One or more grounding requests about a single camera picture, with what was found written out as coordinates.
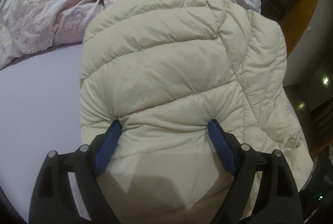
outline beige puffer jacket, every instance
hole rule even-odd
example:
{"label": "beige puffer jacket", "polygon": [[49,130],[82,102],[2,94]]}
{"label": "beige puffer jacket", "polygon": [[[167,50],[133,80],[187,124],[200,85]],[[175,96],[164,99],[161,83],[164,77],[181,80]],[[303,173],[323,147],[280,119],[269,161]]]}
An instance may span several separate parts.
{"label": "beige puffer jacket", "polygon": [[[279,25],[227,0],[121,0],[84,38],[82,142],[119,119],[101,189],[122,223],[209,223],[232,176],[207,135],[216,118],[255,150],[280,149],[297,187],[312,161],[282,88]],[[244,214],[254,205],[257,175]]]}

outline metal pin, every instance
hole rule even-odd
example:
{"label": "metal pin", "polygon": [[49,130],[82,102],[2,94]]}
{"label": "metal pin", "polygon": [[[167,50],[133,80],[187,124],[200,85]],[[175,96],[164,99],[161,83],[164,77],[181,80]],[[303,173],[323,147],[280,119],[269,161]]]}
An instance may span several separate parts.
{"label": "metal pin", "polygon": [[241,146],[243,151],[249,151],[251,149],[250,145],[243,143]]}
{"label": "metal pin", "polygon": [[274,150],[274,154],[275,154],[277,157],[282,156],[282,152],[281,152],[280,150]]}
{"label": "metal pin", "polygon": [[83,144],[80,147],[80,151],[81,152],[86,152],[86,151],[88,151],[88,149],[89,149],[89,145],[88,144]]}
{"label": "metal pin", "polygon": [[54,157],[55,155],[56,155],[56,151],[50,151],[48,154],[47,154],[47,156],[48,157],[50,157],[50,158],[52,158],[52,157]]}

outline bed sheet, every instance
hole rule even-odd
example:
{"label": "bed sheet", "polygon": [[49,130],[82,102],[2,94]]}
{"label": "bed sheet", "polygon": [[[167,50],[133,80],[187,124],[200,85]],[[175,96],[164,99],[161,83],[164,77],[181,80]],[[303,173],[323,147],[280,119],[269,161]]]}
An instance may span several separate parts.
{"label": "bed sheet", "polygon": [[[26,221],[47,152],[73,152],[81,144],[81,51],[82,45],[56,49],[0,71],[0,185]],[[78,189],[73,192],[88,218]]]}

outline white wall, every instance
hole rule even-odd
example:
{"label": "white wall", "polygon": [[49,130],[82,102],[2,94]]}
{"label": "white wall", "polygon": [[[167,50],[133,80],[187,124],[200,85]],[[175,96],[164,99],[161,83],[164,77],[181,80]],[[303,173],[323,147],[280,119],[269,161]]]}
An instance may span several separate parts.
{"label": "white wall", "polygon": [[332,32],[333,0],[318,0],[305,32],[287,58],[284,86],[296,85],[307,76],[318,62],[325,47],[333,43]]}

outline blue gripper pad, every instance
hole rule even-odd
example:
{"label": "blue gripper pad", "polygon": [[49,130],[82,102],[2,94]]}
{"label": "blue gripper pad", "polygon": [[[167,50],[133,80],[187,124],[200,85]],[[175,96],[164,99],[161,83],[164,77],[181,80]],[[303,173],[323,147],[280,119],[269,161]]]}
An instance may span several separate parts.
{"label": "blue gripper pad", "polygon": [[234,175],[236,171],[234,153],[224,139],[223,133],[220,132],[213,120],[208,123],[208,136],[214,145],[216,153],[219,156],[224,169]]}
{"label": "blue gripper pad", "polygon": [[122,134],[122,126],[117,121],[110,129],[109,133],[106,133],[107,137],[101,145],[98,153],[95,157],[95,170],[94,174],[98,177],[100,174],[106,171],[114,151],[116,150],[118,140]]}

